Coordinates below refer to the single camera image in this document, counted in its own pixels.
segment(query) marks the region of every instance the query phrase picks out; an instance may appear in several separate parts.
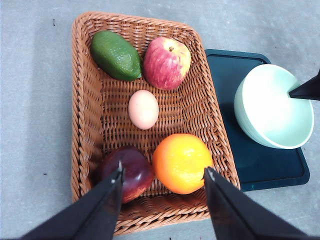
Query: white bowl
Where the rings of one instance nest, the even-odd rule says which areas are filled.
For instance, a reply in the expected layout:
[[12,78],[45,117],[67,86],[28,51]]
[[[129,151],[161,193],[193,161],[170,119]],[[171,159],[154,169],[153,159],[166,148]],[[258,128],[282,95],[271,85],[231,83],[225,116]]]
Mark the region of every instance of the white bowl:
[[276,149],[304,145],[314,128],[310,100],[290,98],[300,84],[284,68],[263,64],[252,69],[234,97],[234,113],[242,130],[254,141]]

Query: tray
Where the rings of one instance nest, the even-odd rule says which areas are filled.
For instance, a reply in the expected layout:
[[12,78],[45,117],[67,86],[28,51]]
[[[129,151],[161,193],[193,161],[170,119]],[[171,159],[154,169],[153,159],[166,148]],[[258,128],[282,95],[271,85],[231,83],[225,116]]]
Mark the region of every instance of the tray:
[[205,51],[242,191],[301,185],[310,173],[301,148],[275,149],[251,140],[234,114],[240,82],[256,66],[270,64],[258,53],[207,49]]

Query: gray floor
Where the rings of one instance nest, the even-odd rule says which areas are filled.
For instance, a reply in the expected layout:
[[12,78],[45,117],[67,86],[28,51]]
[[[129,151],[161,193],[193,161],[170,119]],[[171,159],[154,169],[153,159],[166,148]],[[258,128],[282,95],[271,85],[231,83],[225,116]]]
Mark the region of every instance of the gray floor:
[[[1,238],[18,237],[71,203],[71,25],[80,13],[179,21],[198,31],[205,49],[265,54],[301,82],[319,71],[320,0],[156,2],[1,1]],[[310,181],[247,194],[320,235],[320,103],[313,107],[314,132],[303,147]],[[207,240],[214,234],[204,220],[115,239],[169,237]]]

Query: wicker basket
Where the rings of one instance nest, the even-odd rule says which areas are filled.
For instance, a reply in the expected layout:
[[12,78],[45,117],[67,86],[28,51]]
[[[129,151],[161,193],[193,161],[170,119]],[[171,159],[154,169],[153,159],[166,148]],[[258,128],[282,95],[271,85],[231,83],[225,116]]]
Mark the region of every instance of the wicker basket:
[[[92,36],[102,30],[120,34],[142,58],[156,37],[184,43],[191,53],[186,79],[171,91],[154,88],[143,77],[133,82],[112,79],[90,54]],[[158,121],[149,130],[136,128],[128,117],[128,102],[137,90],[152,92],[159,104]],[[212,153],[214,168],[240,187],[199,35],[173,21],[105,12],[78,16],[72,26],[72,200],[91,189],[91,173],[111,150],[132,145],[150,161],[157,144],[173,133],[200,137]],[[208,217],[203,189],[173,194],[155,179],[143,196],[122,206],[115,235]]]

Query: avocado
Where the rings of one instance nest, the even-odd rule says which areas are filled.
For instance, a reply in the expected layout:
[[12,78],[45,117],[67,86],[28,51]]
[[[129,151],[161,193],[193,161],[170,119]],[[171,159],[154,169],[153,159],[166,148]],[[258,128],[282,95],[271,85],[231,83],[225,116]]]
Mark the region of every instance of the avocado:
[[139,53],[115,32],[94,34],[90,51],[98,66],[114,79],[133,81],[142,76]]

